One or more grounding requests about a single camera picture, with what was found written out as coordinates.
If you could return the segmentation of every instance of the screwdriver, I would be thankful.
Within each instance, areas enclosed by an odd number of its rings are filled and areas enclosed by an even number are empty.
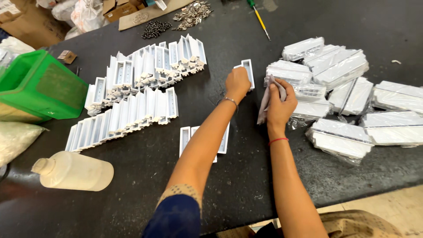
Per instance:
[[[270,40],[270,37],[269,37],[269,34],[267,34],[266,27],[264,26],[263,21],[261,20],[261,17],[260,17],[260,15],[258,14],[258,11],[257,11],[257,10],[256,10],[256,8],[255,8],[255,3],[254,3],[254,0],[247,0],[247,2],[248,2],[248,4],[250,5],[250,7],[251,7],[252,9],[254,9],[255,14],[257,15],[257,18],[258,18],[258,20],[259,20],[259,22],[260,22],[260,24],[261,24],[261,27],[263,28],[264,32],[266,33],[266,36],[267,36],[267,38],[269,39],[269,41],[271,41],[271,40]]]

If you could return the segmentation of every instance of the hand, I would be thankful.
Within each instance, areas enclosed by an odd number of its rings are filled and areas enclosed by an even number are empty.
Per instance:
[[[270,106],[267,110],[267,133],[270,141],[285,137],[285,125],[298,104],[291,84],[283,79],[275,78],[275,80],[286,90],[286,99],[284,102],[280,101],[279,90],[272,83],[269,87]]]
[[[225,85],[225,96],[235,100],[239,104],[251,87],[247,70],[244,67],[232,69],[232,72],[226,78]]]

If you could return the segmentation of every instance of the tile floor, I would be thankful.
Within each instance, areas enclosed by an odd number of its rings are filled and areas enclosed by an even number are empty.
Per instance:
[[[319,213],[342,210],[368,211],[395,225],[405,237],[423,238],[423,185],[317,209]],[[269,222],[280,227],[277,218],[250,227],[257,231]]]

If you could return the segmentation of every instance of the green crate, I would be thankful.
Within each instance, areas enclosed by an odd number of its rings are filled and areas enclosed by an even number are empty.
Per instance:
[[[45,50],[19,55],[0,77],[0,101],[35,116],[77,118],[88,84]]]

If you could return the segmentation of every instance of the gray cloth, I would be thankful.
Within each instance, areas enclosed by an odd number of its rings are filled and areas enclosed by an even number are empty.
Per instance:
[[[261,125],[266,122],[267,120],[267,109],[270,104],[270,84],[274,83],[277,88],[279,89],[279,97],[280,101],[283,102],[286,99],[286,90],[280,85],[278,82],[276,82],[273,75],[266,75],[267,80],[267,87],[264,91],[263,99],[261,100],[260,110],[258,111],[258,119],[257,124]]]

